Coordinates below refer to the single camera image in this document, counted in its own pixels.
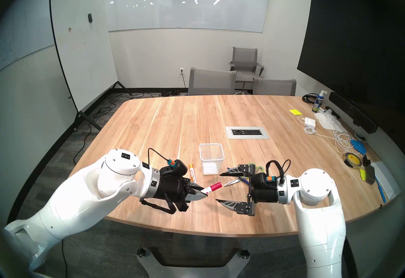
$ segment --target white cable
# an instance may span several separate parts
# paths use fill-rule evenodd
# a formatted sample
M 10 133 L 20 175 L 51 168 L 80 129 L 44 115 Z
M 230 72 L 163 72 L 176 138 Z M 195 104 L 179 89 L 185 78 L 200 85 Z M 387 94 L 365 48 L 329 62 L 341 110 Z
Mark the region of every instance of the white cable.
M 305 122 L 303 121 L 305 119 L 300 118 L 300 117 L 298 117 L 297 119 L 301 123 L 305 124 Z M 349 135 L 349 133 L 347 133 L 347 131 L 344 131 L 344 132 L 335 131 L 335 130 L 332 130 L 332 131 L 333 131 L 333 136 L 334 137 L 318 134 L 318 133 L 316 133 L 315 129 L 310 127 L 310 126 L 306 126 L 304 128 L 304 132 L 307 133 L 307 134 L 311 134 L 311 135 L 315 134 L 317 136 L 322 136 L 322 137 L 327 137 L 327 138 L 330 138 L 330 139 L 334 139 L 335 140 L 335 147 L 336 147 L 336 150 L 338 151 L 339 154 L 345 154 L 351 148 L 354 148 L 353 144 L 350 142 L 353 139 L 353 137 L 351 137 Z M 339 145 L 343 149 L 343 152 L 339 151 L 339 149 L 337 148 L 337 145 Z

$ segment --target mesh pencil cup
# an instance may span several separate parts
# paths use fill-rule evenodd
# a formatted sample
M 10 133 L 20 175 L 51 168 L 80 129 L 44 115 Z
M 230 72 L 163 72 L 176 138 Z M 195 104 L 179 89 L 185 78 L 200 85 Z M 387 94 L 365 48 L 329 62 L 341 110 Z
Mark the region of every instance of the mesh pencil cup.
M 222 145 L 200 144 L 200 159 L 203 175 L 218 174 L 225 159 Z

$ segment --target conference table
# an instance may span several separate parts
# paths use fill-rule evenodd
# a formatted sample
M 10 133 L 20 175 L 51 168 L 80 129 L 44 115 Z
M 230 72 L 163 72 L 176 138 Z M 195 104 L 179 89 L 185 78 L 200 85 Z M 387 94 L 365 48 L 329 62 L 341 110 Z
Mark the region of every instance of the conference table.
M 137 99 L 124 102 L 102 128 L 80 158 L 71 175 L 93 164 L 111 149 L 126 149 L 147 162 L 149 147 L 170 159 L 192 163 L 196 181 L 203 187 L 217 182 L 222 185 L 235 179 L 219 175 L 203 175 L 199 155 L 201 143 L 222 144 L 225 159 L 221 172 L 238 164 L 265 166 L 270 160 L 281 164 L 291 160 L 287 172 L 301 176 L 310 168 L 321 168 L 334 179 L 342 202 L 346 222 L 366 216 L 383 204 L 377 184 L 362 181 L 358 169 L 343 162 L 344 154 L 330 138 L 306 134 L 304 124 L 290 109 L 299 110 L 299 117 L 311 117 L 312 106 L 295 96 L 213 95 L 177 96 Z M 262 126 L 269 139 L 228 139 L 226 126 Z M 317 125 L 317 133 L 332 136 L 331 130 Z M 372 162 L 380 159 L 368 146 Z M 150 153 L 150 165 L 162 168 L 167 164 Z M 270 167 L 271 175 L 278 175 Z M 296 234 L 294 204 L 258 203 L 255 216 L 239 215 L 215 199 L 246 201 L 248 186 L 242 182 L 222 187 L 208 197 L 193 201 L 186 212 L 170 215 L 141 205 L 139 198 L 129 196 L 106 218 L 162 231 L 222 237 L 255 237 Z M 166 207 L 157 199 L 148 201 Z M 318 207 L 328 206 L 324 199 Z

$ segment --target sticky note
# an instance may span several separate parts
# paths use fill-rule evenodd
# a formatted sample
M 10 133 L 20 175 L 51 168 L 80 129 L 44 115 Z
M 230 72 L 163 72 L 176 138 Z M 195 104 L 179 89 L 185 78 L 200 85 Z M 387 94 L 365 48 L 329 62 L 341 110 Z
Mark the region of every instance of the sticky note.
M 301 115 L 302 113 L 299 112 L 297 109 L 289 110 L 294 115 Z
M 363 181 L 366 181 L 366 171 L 363 170 L 363 169 L 359 169 L 359 170 L 360 170 L 361 179 L 362 179 Z

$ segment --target office chair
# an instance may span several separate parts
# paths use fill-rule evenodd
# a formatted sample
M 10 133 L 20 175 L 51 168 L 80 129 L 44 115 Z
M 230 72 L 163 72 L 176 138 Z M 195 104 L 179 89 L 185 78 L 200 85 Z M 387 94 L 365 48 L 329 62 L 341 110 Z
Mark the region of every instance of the office chair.
M 253 95 L 295 96 L 294 79 L 254 79 Z
M 257 49 L 233 47 L 232 61 L 229 64 L 231 65 L 231 71 L 235 70 L 237 72 L 236 82 L 243 83 L 242 91 L 236 94 L 248 95 L 249 93 L 245 91 L 245 84 L 253 83 L 255 77 L 260 78 L 265 68 L 257 63 Z
M 192 67 L 187 95 L 233 95 L 235 81 L 236 72 L 201 70 Z

